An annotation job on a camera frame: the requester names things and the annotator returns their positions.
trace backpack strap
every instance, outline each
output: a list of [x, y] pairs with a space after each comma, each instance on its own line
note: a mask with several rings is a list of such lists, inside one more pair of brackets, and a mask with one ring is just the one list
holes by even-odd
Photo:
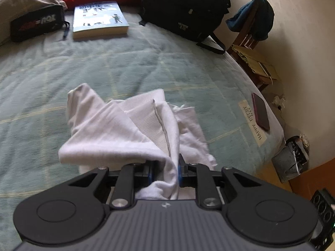
[[212, 37], [212, 39], [215, 41], [215, 43], [217, 45], [219, 45], [222, 50], [220, 49], [217, 49], [217, 48], [214, 48], [212, 46], [209, 46], [207, 44], [204, 44], [202, 42], [198, 42], [197, 43], [197, 46], [201, 47], [201, 48], [204, 48], [206, 50], [209, 50], [209, 51], [212, 51], [213, 53], [216, 53], [216, 54], [219, 54], [219, 55], [222, 55], [226, 52], [226, 46], [217, 38], [217, 36], [215, 36], [214, 33], [211, 33], [210, 36]]

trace mattress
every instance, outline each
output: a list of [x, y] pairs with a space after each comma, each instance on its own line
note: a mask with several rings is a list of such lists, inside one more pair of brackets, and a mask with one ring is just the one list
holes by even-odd
[[[0, 249], [20, 239], [12, 222], [26, 197], [78, 174], [61, 165], [58, 149], [70, 137], [67, 92], [88, 83], [106, 102], [162, 88], [166, 100], [194, 106], [210, 153], [218, 162], [254, 174], [283, 141], [267, 106], [270, 132], [259, 143], [245, 106], [261, 96], [226, 53], [214, 54], [123, 9], [127, 36], [63, 41], [57, 31], [0, 47]], [[72, 23], [73, 13], [66, 19]]]

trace thick book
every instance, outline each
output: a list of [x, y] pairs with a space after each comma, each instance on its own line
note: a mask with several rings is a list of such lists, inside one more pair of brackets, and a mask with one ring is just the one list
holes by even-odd
[[76, 6], [73, 38], [125, 34], [129, 24], [115, 1]]

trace wall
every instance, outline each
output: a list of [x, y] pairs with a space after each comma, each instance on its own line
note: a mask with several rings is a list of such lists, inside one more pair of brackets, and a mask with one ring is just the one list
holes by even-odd
[[[230, 14], [250, 0], [231, 0]], [[282, 80], [264, 93], [284, 94], [286, 136], [304, 133], [315, 167], [335, 157], [335, 0], [268, 0], [275, 12], [269, 38], [256, 49]], [[237, 33], [222, 22], [217, 36], [230, 46]]]

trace black pouch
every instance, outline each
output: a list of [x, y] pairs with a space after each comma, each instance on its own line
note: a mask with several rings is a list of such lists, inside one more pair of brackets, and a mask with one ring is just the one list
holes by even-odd
[[21, 42], [59, 30], [63, 26], [65, 26], [64, 40], [69, 32], [70, 23], [65, 21], [61, 5], [49, 5], [11, 21], [10, 38], [14, 42]]

